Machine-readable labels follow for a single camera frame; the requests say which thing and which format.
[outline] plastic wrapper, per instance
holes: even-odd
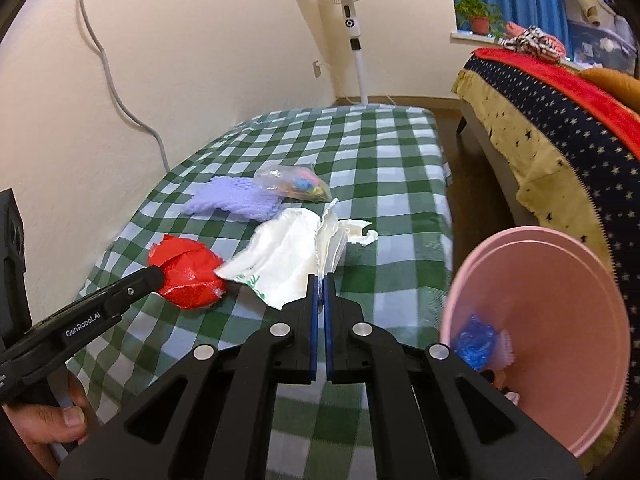
[[[255,185],[280,196],[308,202],[330,202],[329,186],[304,166],[269,166],[254,174]]]
[[[149,249],[147,261],[164,272],[158,294],[185,310],[215,303],[226,292],[224,280],[213,273],[222,258],[195,240],[164,235]]]
[[[476,316],[464,326],[462,331],[453,339],[453,351],[474,370],[481,370],[486,366],[494,353],[495,329],[484,324]]]

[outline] purple mesh net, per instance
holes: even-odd
[[[280,211],[282,197],[264,191],[250,177],[215,176],[182,206],[187,215],[212,214],[216,209],[265,222]]]

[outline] baseboard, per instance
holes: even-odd
[[[418,97],[407,95],[390,96],[396,104],[400,106],[417,106],[420,108],[436,108],[438,110],[460,110],[460,99],[456,97]],[[360,102],[359,97],[339,97],[336,99],[335,106],[348,105],[349,101]],[[389,98],[383,95],[372,95],[369,97],[370,103],[391,104]]]

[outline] wall outlet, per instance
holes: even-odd
[[[322,75],[322,70],[320,69],[320,62],[316,59],[314,61],[314,75],[316,79],[318,79]]]

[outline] pink bucket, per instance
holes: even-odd
[[[511,334],[506,385],[575,456],[596,440],[625,389],[630,336],[615,281],[580,242],[541,227],[500,232],[460,267],[444,307],[449,345],[472,314]]]

